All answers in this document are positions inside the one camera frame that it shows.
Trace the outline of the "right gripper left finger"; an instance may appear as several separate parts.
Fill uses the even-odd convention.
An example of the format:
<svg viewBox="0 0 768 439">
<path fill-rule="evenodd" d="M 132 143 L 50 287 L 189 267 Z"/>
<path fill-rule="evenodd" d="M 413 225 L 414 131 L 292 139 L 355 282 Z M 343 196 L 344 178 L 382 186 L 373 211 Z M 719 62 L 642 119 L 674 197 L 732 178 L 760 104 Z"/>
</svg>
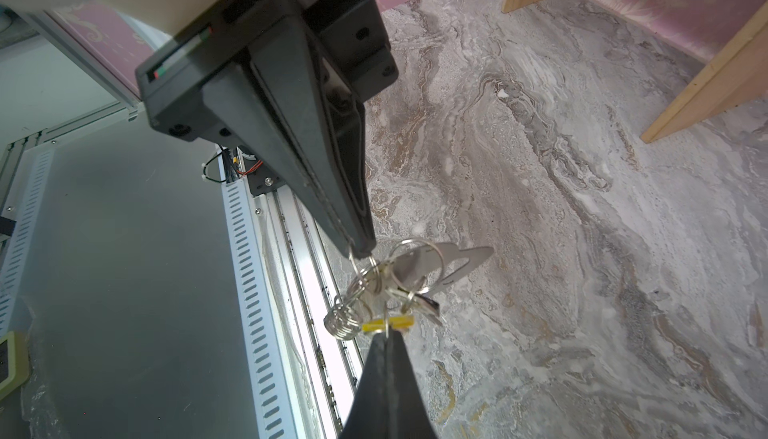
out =
<svg viewBox="0 0 768 439">
<path fill-rule="evenodd" d="M 386 344 L 383 333 L 372 339 L 350 413 L 339 438 L 386 438 Z"/>
</svg>

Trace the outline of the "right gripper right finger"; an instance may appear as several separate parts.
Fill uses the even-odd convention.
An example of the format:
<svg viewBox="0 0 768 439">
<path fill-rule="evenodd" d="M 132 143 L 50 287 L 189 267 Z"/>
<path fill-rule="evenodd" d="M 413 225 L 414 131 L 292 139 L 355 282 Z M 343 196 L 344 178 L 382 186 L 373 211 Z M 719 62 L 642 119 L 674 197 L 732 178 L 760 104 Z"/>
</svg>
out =
<svg viewBox="0 0 768 439">
<path fill-rule="evenodd" d="M 437 437 L 399 332 L 390 332 L 386 337 L 385 390 L 387 438 Z"/>
</svg>

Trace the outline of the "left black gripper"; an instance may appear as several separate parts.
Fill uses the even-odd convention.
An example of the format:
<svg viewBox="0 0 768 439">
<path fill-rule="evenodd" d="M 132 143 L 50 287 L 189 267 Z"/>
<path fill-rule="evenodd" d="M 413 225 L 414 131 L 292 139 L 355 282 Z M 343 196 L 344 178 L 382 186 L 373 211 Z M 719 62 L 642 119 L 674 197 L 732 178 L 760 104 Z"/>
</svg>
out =
<svg viewBox="0 0 768 439">
<path fill-rule="evenodd" d="M 361 101 L 391 86 L 398 68 L 376 0 L 288 0 Z M 268 0 L 167 0 L 150 8 L 173 34 L 136 69 L 150 126 L 191 142 L 220 127 L 187 94 L 200 74 L 179 73 L 202 59 L 208 72 L 238 56 L 231 30 L 259 28 Z M 365 185 L 365 112 L 343 94 L 328 95 L 328 66 L 302 22 L 280 19 L 248 52 L 251 69 L 228 66 L 202 88 L 204 105 L 262 159 L 307 207 L 337 249 L 355 258 L 376 245 Z"/>
</svg>

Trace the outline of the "yellow key tag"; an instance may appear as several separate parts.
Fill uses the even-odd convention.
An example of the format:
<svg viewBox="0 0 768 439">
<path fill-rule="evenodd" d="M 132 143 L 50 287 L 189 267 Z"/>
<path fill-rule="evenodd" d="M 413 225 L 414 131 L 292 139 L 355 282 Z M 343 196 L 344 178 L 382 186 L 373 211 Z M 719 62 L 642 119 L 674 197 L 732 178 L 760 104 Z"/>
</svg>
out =
<svg viewBox="0 0 768 439">
<path fill-rule="evenodd" d="M 415 324 L 415 317 L 413 315 L 399 315 L 386 318 L 378 318 L 364 323 L 361 326 L 361 331 L 364 334 L 375 334 L 387 331 L 408 331 Z"/>
</svg>

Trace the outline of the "silver metal key holder plate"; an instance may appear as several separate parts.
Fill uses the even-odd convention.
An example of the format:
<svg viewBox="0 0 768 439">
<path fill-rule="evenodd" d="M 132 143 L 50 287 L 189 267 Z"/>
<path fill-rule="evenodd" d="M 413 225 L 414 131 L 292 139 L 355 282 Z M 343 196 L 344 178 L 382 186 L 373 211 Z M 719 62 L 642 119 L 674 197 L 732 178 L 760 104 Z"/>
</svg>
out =
<svg viewBox="0 0 768 439">
<path fill-rule="evenodd" d="M 370 258 L 364 269 L 353 265 L 352 279 L 323 320 L 325 329 L 340 341 L 351 341 L 364 334 L 364 323 L 378 318 L 420 315 L 440 326 L 436 296 L 493 254 L 488 246 L 462 249 L 450 242 L 404 239 L 384 259 Z"/>
</svg>

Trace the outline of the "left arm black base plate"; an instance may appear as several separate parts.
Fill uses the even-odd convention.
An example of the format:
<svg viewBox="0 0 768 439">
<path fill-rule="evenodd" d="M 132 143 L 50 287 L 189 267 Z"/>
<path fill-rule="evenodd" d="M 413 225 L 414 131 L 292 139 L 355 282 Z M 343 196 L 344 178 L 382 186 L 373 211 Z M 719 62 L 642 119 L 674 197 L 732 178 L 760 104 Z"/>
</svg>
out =
<svg viewBox="0 0 768 439">
<path fill-rule="evenodd" d="M 238 167 L 252 197 L 274 192 L 285 184 L 276 172 L 253 154 L 239 150 Z"/>
</svg>

